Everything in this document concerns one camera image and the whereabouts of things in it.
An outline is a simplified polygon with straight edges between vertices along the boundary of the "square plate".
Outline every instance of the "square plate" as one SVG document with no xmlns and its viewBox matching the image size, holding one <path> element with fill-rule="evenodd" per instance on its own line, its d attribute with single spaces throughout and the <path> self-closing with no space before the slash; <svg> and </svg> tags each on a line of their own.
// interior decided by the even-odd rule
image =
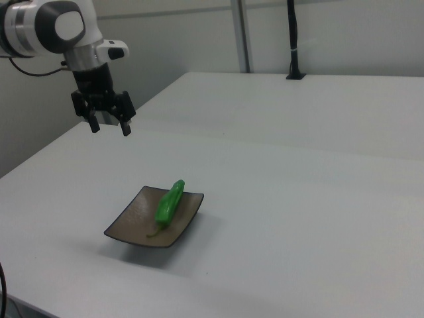
<svg viewBox="0 0 424 318">
<path fill-rule="evenodd" d="M 156 230 L 154 215 L 159 201 L 168 191 L 156 187 L 143 187 L 129 206 L 107 228 L 105 235 L 139 246 L 162 248 L 172 246 L 199 211 L 204 195 L 184 192 L 170 226 L 155 237 L 149 238 L 147 235 Z"/>
</svg>

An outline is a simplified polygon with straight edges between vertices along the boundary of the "black cable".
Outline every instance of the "black cable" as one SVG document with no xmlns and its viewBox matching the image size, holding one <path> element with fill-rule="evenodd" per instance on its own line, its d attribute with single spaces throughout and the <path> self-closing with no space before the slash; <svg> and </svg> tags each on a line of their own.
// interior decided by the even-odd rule
<svg viewBox="0 0 424 318">
<path fill-rule="evenodd" d="M 63 68 L 58 68 L 57 70 L 54 70 L 54 71 L 51 71 L 51 72 L 48 72 L 48 73 L 44 73 L 44 74 L 32 74 L 32 73 L 28 73 L 28 72 L 24 71 L 22 68 L 20 68 L 19 66 L 17 66 L 17 65 L 16 65 L 16 63 L 13 61 L 13 59 L 12 59 L 12 58 L 9 58 L 9 61 L 11 61 L 12 65 L 13 65 L 13 66 L 14 66 L 14 67 L 18 70 L 18 71 L 20 71 L 20 73 L 23 73 L 23 74 L 28 75 L 28 76 L 32 76 L 32 77 L 34 77 L 34 78 L 42 78 L 42 77 L 44 77 L 44 76 L 49 76 L 49 75 L 56 74 L 56 73 L 58 73 L 58 72 L 60 72 L 60 71 L 65 70 L 65 69 L 63 69 Z"/>
<path fill-rule="evenodd" d="M 0 280 L 1 280 L 1 311 L 0 318 L 6 317 L 6 303 L 7 303 L 7 288 L 6 288 L 6 277 L 0 263 Z"/>
</svg>

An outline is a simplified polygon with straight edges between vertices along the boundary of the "plate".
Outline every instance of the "plate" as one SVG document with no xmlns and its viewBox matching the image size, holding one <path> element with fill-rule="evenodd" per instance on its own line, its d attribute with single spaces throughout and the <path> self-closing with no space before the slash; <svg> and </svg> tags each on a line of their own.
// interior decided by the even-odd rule
<svg viewBox="0 0 424 318">
<path fill-rule="evenodd" d="M 130 205 L 105 231 L 105 235 L 121 242 L 166 248 L 172 246 L 199 211 L 204 195 L 184 192 L 169 227 L 155 237 L 147 237 L 156 231 L 154 214 L 160 199 L 169 190 L 157 187 L 143 187 Z"/>
</svg>

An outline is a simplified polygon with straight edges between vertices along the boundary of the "pepper stem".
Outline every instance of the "pepper stem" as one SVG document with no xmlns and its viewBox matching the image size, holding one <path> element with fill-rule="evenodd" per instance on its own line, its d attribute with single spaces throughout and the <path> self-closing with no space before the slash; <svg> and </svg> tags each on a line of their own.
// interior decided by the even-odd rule
<svg viewBox="0 0 424 318">
<path fill-rule="evenodd" d="M 161 230 L 163 230 L 165 228 L 165 225 L 158 225 L 158 228 L 156 229 L 156 232 L 155 233 L 153 233 L 153 234 L 146 234 L 146 236 L 148 237 L 148 238 L 152 238 L 152 237 L 155 237 L 156 235 L 158 235 L 159 234 L 159 232 L 161 231 Z"/>
</svg>

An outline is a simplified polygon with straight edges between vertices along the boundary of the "green chili pepper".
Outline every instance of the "green chili pepper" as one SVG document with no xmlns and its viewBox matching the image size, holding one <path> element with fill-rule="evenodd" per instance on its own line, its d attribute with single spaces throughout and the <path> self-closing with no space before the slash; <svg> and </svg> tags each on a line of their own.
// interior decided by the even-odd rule
<svg viewBox="0 0 424 318">
<path fill-rule="evenodd" d="M 147 235 L 147 237 L 155 237 L 160 231 L 171 224 L 175 210 L 183 195 L 185 184 L 183 180 L 177 181 L 172 186 L 172 189 L 160 199 L 158 209 L 154 215 L 158 229 L 155 233 Z"/>
</svg>

